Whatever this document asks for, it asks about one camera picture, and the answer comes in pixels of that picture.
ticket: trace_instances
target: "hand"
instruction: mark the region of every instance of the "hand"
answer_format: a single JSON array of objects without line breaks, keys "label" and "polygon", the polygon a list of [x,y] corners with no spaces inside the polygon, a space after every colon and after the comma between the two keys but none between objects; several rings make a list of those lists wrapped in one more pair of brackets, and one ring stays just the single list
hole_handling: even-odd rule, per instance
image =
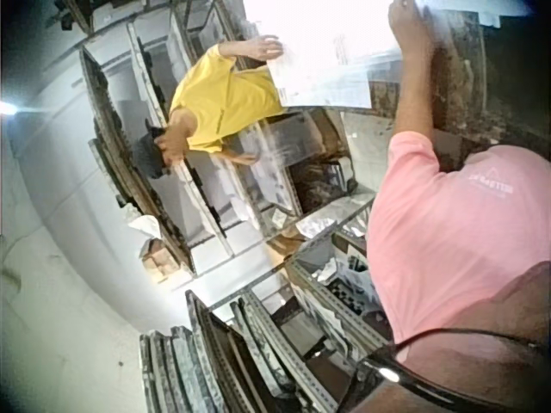
[{"label": "hand", "polygon": [[423,21],[415,0],[394,0],[388,10],[388,20],[404,60],[432,58],[432,32]]},{"label": "hand", "polygon": [[277,59],[283,55],[283,45],[276,36],[260,36],[243,42],[243,54],[255,60]]},{"label": "hand", "polygon": [[188,140],[172,127],[169,127],[164,135],[156,138],[155,143],[161,150],[164,165],[168,168],[183,161],[189,148]]},{"label": "hand", "polygon": [[258,157],[254,153],[244,153],[232,159],[232,162],[240,165],[252,166],[258,162]]}]

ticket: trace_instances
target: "pink shirt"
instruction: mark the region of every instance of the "pink shirt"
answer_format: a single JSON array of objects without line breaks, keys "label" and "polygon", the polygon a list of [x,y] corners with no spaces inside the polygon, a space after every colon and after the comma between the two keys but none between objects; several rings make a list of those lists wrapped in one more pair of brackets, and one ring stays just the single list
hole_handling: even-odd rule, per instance
[{"label": "pink shirt", "polygon": [[399,133],[368,226],[371,276],[394,341],[443,327],[551,259],[551,164],[495,146],[438,172],[432,143]]}]

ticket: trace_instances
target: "ceiling light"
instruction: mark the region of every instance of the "ceiling light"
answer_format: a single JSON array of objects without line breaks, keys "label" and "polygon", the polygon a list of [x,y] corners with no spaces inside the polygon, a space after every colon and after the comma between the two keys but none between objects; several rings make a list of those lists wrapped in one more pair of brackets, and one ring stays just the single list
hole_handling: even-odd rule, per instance
[{"label": "ceiling light", "polygon": [[12,114],[16,114],[18,110],[19,109],[17,109],[17,106],[0,101],[0,114],[12,115]]}]

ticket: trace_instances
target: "logo on shirt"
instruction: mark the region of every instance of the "logo on shirt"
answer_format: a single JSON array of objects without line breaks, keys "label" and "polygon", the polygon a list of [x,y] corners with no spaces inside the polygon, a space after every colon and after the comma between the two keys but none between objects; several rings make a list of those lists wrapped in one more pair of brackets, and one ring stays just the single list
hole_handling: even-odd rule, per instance
[{"label": "logo on shirt", "polygon": [[491,168],[485,174],[471,174],[468,180],[473,185],[486,189],[500,198],[513,193],[513,187],[499,177],[498,170],[495,168]]}]

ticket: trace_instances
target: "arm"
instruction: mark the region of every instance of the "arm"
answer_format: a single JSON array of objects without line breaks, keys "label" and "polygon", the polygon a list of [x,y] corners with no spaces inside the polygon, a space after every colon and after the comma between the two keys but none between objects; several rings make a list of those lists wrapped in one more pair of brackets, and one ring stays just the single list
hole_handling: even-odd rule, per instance
[{"label": "arm", "polygon": [[389,10],[390,25],[404,58],[404,73],[394,134],[417,132],[432,138],[430,64],[434,43],[413,0],[395,0]]},{"label": "arm", "polygon": [[231,149],[223,149],[219,152],[213,152],[212,155],[216,156],[218,159],[225,159],[226,161],[248,166],[253,165],[258,160],[257,156],[254,154],[244,153],[239,155]]},{"label": "arm", "polygon": [[283,54],[283,46],[275,36],[260,36],[245,41],[227,41],[218,45],[223,58],[246,56],[256,60],[271,60]]}]

